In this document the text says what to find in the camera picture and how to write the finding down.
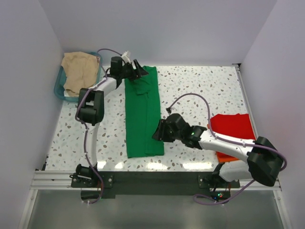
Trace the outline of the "green t shirt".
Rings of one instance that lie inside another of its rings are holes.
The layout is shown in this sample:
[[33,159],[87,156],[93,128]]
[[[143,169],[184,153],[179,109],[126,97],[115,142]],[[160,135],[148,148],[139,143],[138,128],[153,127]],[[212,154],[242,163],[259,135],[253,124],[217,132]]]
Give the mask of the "green t shirt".
[[152,138],[161,118],[157,68],[143,68],[148,75],[124,81],[128,158],[164,155],[164,143]]

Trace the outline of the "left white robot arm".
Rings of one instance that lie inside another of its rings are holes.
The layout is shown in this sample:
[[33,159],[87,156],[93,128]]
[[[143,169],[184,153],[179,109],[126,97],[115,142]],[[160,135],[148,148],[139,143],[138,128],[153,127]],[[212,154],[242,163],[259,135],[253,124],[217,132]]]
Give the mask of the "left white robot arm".
[[134,81],[148,72],[135,59],[130,61],[127,53],[121,56],[111,58],[109,72],[101,82],[86,89],[80,90],[78,106],[76,111],[76,120],[84,125],[84,156],[76,167],[76,175],[82,177],[82,182],[88,187],[94,187],[98,184],[99,176],[97,174],[97,134],[100,123],[104,118],[104,99],[112,91],[116,90],[124,79]]

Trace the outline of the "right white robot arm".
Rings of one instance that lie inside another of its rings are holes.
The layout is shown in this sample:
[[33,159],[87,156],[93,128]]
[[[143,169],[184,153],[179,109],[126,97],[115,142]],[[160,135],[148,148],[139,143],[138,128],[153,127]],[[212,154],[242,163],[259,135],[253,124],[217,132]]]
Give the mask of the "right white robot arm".
[[249,179],[267,186],[286,166],[286,160],[265,137],[256,140],[222,135],[203,126],[189,125],[180,114],[161,119],[152,135],[156,141],[181,141],[189,148],[212,150],[235,157],[238,161],[225,162],[212,176],[213,184],[224,187],[236,179]]

